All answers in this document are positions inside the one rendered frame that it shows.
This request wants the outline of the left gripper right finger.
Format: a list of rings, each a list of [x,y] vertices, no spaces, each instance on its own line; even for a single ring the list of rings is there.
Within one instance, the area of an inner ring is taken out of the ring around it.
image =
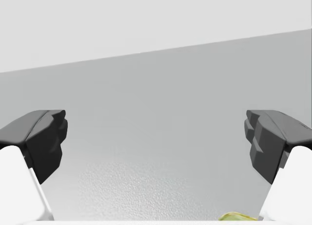
[[[312,128],[276,110],[247,110],[253,168],[271,185],[263,221],[312,222]]]

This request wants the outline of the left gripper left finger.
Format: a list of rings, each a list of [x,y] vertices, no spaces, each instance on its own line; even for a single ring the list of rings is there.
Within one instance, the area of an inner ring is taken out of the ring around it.
[[[52,221],[41,188],[60,166],[65,110],[35,110],[0,129],[0,222]]]

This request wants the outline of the yellow-green rounded object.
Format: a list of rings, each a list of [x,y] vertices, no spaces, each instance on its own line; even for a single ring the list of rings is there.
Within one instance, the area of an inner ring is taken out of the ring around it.
[[[259,221],[258,218],[250,217],[239,212],[227,212],[218,218],[219,221]]]

